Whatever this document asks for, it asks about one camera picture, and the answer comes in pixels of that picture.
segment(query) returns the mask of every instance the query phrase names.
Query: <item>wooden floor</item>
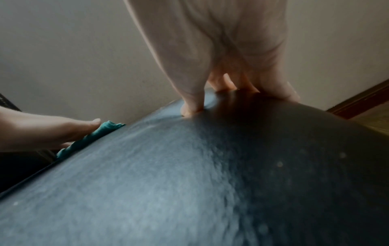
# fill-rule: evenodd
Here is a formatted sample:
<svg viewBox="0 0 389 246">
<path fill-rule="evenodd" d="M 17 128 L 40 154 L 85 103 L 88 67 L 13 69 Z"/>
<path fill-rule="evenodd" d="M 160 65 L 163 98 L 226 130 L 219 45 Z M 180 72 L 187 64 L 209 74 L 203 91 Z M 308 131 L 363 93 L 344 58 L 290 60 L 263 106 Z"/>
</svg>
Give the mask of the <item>wooden floor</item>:
<svg viewBox="0 0 389 246">
<path fill-rule="evenodd" d="M 369 109 L 351 120 L 389 136 L 389 102 Z"/>
</svg>

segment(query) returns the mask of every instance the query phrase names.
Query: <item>teal cloth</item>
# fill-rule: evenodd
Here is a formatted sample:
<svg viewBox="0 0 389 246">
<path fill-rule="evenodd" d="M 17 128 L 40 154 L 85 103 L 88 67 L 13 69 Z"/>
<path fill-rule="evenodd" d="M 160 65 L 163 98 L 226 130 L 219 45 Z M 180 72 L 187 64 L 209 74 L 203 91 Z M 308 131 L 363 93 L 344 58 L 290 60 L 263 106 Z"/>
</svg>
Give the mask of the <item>teal cloth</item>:
<svg viewBox="0 0 389 246">
<path fill-rule="evenodd" d="M 62 149 L 57 154 L 57 159 L 63 159 L 69 157 L 74 152 L 85 148 L 91 143 L 95 142 L 99 138 L 125 126 L 125 124 L 119 123 L 115 124 L 112 121 L 107 121 L 101 124 L 101 126 L 94 132 L 89 135 L 86 135 L 83 139 L 75 141 L 72 145 L 66 149 Z"/>
</svg>

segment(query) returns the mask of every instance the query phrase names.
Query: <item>human hand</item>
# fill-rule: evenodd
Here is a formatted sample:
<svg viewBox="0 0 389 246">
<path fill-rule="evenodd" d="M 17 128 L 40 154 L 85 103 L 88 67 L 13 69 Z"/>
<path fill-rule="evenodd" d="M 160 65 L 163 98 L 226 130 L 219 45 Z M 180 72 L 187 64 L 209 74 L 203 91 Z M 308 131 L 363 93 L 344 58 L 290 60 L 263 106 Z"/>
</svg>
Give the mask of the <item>human hand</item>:
<svg viewBox="0 0 389 246">
<path fill-rule="evenodd" d="M 94 132 L 100 125 L 100 119 L 81 121 L 0 107 L 0 152 L 59 150 Z"/>
<path fill-rule="evenodd" d="M 184 116 L 203 109 L 206 81 L 299 101 L 282 69 L 286 0 L 125 0 Z"/>
</svg>

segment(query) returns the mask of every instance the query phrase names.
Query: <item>white wall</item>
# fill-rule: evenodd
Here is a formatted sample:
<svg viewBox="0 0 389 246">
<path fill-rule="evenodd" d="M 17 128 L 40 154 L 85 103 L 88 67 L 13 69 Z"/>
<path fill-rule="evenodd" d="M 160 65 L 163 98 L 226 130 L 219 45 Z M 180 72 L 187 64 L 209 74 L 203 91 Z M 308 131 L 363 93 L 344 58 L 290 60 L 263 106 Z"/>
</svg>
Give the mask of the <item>white wall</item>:
<svg viewBox="0 0 389 246">
<path fill-rule="evenodd" d="M 287 71 L 327 109 L 389 78 L 387 0 L 290 0 Z M 178 98 L 122 0 L 0 1 L 0 93 L 22 110 L 130 123 Z"/>
</svg>

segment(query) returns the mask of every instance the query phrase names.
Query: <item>wooden trim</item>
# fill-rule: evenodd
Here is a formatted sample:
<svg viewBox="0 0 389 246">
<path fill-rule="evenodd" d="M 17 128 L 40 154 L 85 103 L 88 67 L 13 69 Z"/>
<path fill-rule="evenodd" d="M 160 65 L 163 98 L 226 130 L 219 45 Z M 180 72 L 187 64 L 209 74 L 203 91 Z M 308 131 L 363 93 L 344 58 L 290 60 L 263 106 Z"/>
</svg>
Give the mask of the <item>wooden trim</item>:
<svg viewBox="0 0 389 246">
<path fill-rule="evenodd" d="M 327 112 L 351 119 L 389 101 L 389 79 L 330 108 Z"/>
</svg>

